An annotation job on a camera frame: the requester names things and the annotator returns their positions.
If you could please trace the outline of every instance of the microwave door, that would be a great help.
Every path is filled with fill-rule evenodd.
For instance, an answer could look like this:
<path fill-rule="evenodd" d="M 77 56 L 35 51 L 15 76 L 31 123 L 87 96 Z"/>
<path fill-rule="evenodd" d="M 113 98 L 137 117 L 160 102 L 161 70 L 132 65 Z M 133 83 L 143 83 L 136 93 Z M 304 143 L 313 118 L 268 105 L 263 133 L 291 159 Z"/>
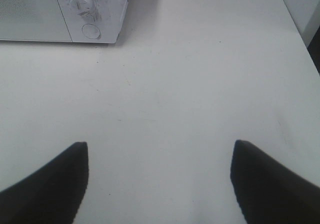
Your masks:
<path fill-rule="evenodd" d="M 72 41 L 57 0 L 0 0 L 0 40 Z"/>

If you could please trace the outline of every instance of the microwave dial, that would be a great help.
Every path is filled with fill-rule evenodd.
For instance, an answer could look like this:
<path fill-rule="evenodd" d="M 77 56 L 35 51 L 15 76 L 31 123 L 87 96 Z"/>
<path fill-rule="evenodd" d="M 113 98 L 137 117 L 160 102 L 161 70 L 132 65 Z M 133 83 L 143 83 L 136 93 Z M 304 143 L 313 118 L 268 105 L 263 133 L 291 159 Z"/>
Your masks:
<path fill-rule="evenodd" d="M 94 0 L 71 0 L 70 5 L 80 16 L 88 16 L 96 11 Z"/>

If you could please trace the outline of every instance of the microwave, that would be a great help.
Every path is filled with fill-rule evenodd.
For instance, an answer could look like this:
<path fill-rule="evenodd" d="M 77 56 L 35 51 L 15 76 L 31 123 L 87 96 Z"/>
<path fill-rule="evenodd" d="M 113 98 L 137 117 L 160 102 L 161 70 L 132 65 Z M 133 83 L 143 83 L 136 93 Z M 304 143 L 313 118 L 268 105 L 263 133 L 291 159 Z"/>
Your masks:
<path fill-rule="evenodd" d="M 0 40 L 115 43 L 129 0 L 0 0 Z"/>

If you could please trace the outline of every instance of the table surface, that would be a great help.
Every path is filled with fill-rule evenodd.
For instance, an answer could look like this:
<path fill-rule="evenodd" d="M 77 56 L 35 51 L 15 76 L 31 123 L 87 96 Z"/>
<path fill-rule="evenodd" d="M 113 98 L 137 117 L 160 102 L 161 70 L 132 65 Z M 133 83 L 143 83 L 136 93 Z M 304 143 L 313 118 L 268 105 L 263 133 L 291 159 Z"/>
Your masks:
<path fill-rule="evenodd" d="M 245 224 L 236 139 L 320 185 L 320 79 L 282 0 L 130 0 L 115 45 L 0 51 L 0 189 L 87 141 L 75 223 Z"/>

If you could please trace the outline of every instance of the round button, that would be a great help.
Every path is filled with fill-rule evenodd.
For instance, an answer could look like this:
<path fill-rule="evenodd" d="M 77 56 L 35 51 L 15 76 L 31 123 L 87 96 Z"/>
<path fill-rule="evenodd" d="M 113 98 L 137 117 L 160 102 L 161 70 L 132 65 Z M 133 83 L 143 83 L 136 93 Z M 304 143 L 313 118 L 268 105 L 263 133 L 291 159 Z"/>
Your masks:
<path fill-rule="evenodd" d="M 95 3 L 93 0 L 71 0 L 70 5 L 78 15 L 88 15 L 95 11 Z"/>
<path fill-rule="evenodd" d="M 83 25 L 82 33 L 89 39 L 98 39 L 100 38 L 100 30 L 95 25 Z"/>

